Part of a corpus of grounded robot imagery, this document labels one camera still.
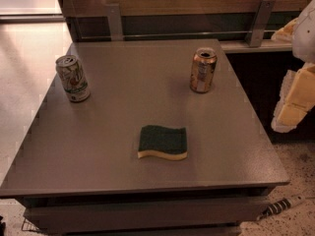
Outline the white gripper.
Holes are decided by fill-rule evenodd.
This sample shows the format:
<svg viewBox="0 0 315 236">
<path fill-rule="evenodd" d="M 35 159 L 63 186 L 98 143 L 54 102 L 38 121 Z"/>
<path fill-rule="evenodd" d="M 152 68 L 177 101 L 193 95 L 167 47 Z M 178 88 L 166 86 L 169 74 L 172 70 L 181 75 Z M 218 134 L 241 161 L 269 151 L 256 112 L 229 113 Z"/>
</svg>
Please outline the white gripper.
<svg viewBox="0 0 315 236">
<path fill-rule="evenodd" d="M 271 40 L 292 41 L 293 56 L 307 62 L 297 72 L 286 72 L 280 100 L 274 110 L 272 129 L 278 133 L 288 133 L 315 106 L 315 0 L 303 9 L 297 19 L 278 29 Z"/>
</svg>

